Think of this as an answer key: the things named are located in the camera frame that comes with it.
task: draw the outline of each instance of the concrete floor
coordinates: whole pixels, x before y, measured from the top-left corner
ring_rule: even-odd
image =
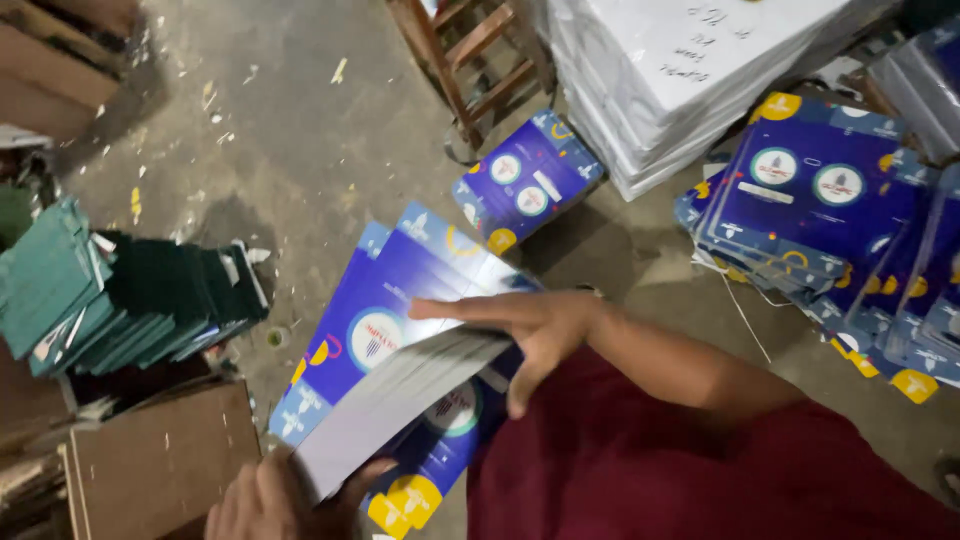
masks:
[[[270,320],[230,350],[263,428],[367,221],[394,223],[416,199],[468,227],[449,194],[463,168],[442,151],[450,114],[379,0],[143,5],[149,58],[141,53],[91,134],[63,150],[65,188],[97,226],[273,250]],[[344,80],[332,85],[341,59]],[[493,138],[545,103],[536,97]],[[591,282],[638,316],[766,366],[723,280],[688,264],[689,239],[673,224],[673,198],[699,180],[697,164],[631,204],[601,185],[529,239],[522,264],[550,287]],[[143,210],[134,220],[136,187]],[[960,454],[960,391],[913,405],[879,378],[863,379],[797,309],[771,307],[747,286],[733,293],[770,369],[847,415],[894,467],[936,492],[931,465]],[[292,328],[289,347],[268,348],[271,326]],[[465,537],[463,484],[410,537]]]

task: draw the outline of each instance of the plastic wrap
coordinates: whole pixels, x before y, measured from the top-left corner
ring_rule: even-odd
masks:
[[[893,0],[544,0],[575,125],[632,200],[690,164],[778,77],[816,66]]]
[[[928,158],[943,163],[960,154],[960,16],[904,43],[869,71]]]

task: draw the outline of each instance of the green cardboard stack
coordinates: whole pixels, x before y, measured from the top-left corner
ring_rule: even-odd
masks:
[[[69,199],[0,255],[0,333],[35,377],[180,361],[267,313],[242,245],[92,233]]]

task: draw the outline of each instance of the person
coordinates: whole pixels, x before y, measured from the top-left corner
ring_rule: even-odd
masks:
[[[960,517],[843,416],[708,344],[582,292],[415,300],[513,336],[511,420],[468,469],[471,540],[960,538]],[[349,538],[378,459],[308,511],[283,454],[245,467],[208,540]]]

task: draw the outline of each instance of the paper debris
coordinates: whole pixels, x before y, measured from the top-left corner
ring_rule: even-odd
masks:
[[[245,85],[246,83],[249,83],[249,82],[252,81],[253,79],[256,79],[256,72],[259,71],[259,70],[260,70],[260,66],[259,66],[259,65],[255,64],[255,63],[250,64],[250,77],[248,77],[248,78],[243,82],[243,84]]]
[[[333,73],[333,79],[330,79],[330,83],[340,84],[344,81],[344,68],[347,67],[347,59],[341,59],[340,65],[337,66],[337,70]]]
[[[140,188],[135,187],[133,192],[130,194],[130,212],[133,214],[134,225],[140,223],[140,212],[142,211],[143,206],[140,205]]]
[[[250,248],[247,250],[247,258],[250,260],[250,264],[259,264],[271,255],[270,250],[265,250],[263,248]]]
[[[207,107],[210,107],[210,104],[213,103],[213,99],[217,97],[217,91],[213,89],[213,81],[207,81],[204,85],[204,110]]]

